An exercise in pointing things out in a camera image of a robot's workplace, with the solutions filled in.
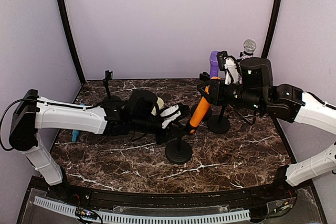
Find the orange toy microphone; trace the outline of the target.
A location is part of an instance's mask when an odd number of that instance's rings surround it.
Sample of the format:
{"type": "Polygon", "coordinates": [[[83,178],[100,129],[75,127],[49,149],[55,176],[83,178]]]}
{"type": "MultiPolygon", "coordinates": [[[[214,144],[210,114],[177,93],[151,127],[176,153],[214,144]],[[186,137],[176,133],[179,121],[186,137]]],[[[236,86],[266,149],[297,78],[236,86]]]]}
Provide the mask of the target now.
{"type": "MultiPolygon", "coordinates": [[[[211,80],[213,79],[221,80],[221,78],[219,77],[212,77],[211,80]]],[[[198,108],[198,107],[196,108],[196,111],[194,112],[191,119],[187,123],[188,129],[186,131],[189,131],[190,135],[192,135],[197,130],[208,109],[209,108],[198,108]]]]}

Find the black stand of orange microphone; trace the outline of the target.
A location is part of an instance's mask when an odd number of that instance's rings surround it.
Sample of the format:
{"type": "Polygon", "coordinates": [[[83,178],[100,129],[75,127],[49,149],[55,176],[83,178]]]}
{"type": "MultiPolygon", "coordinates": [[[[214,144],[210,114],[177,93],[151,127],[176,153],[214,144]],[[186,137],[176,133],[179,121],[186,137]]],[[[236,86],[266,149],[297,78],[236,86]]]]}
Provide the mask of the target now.
{"type": "Polygon", "coordinates": [[[183,165],[192,158],[192,155],[191,145],[182,140],[181,135],[170,141],[165,147],[165,156],[172,164],[183,165]]]}

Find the black stand of blue microphone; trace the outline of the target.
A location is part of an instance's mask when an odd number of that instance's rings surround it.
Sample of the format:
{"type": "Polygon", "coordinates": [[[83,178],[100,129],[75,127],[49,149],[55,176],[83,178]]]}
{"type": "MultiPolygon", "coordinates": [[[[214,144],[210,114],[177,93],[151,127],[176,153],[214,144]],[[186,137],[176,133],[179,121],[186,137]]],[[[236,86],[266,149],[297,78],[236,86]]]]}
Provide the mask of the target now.
{"type": "Polygon", "coordinates": [[[103,79],[103,86],[106,90],[106,95],[107,95],[107,97],[103,100],[104,103],[121,102],[121,99],[118,96],[111,95],[111,93],[110,93],[109,81],[111,81],[113,79],[113,71],[106,70],[104,72],[104,74],[105,74],[105,76],[104,76],[104,79],[103,79]]]}

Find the blue toy microphone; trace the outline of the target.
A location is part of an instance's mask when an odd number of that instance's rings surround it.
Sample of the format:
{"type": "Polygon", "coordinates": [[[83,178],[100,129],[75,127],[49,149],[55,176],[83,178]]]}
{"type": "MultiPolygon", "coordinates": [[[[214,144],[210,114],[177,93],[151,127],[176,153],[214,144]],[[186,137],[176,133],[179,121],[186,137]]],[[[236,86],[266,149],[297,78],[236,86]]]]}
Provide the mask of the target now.
{"type": "Polygon", "coordinates": [[[80,135],[80,131],[79,130],[73,130],[72,131],[72,142],[75,143],[77,142],[78,138],[80,135]]]}

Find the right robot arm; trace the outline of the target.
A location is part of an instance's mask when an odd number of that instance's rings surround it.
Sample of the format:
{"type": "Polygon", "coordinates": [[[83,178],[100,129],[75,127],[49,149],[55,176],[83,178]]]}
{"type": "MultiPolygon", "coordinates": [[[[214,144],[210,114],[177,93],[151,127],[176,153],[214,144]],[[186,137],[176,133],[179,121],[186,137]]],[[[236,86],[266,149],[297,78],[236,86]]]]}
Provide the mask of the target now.
{"type": "MultiPolygon", "coordinates": [[[[242,83],[225,84],[221,79],[210,79],[197,86],[203,98],[213,105],[232,105],[257,111],[289,123],[302,123],[335,133],[335,107],[290,84],[275,86],[271,62],[251,57],[240,62],[242,83]]],[[[280,199],[302,182],[335,169],[335,145],[300,163],[277,170],[274,184],[268,188],[273,200],[280,199]]]]}

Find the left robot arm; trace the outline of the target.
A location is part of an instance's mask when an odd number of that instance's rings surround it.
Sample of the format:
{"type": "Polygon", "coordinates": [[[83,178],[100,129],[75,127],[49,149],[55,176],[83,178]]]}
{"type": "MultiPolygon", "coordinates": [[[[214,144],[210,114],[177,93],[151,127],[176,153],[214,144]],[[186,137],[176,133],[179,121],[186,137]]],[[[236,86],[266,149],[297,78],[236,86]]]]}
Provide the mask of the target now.
{"type": "Polygon", "coordinates": [[[182,103],[160,106],[158,97],[148,90],[135,90],[126,101],[111,97],[87,106],[53,101],[31,89],[14,103],[17,108],[10,127],[10,149],[24,154],[63,201],[74,197],[74,189],[44,147],[39,129],[77,130],[104,136],[141,132],[154,134],[156,142],[162,144],[182,131],[180,120],[190,113],[189,106],[182,103]]]}

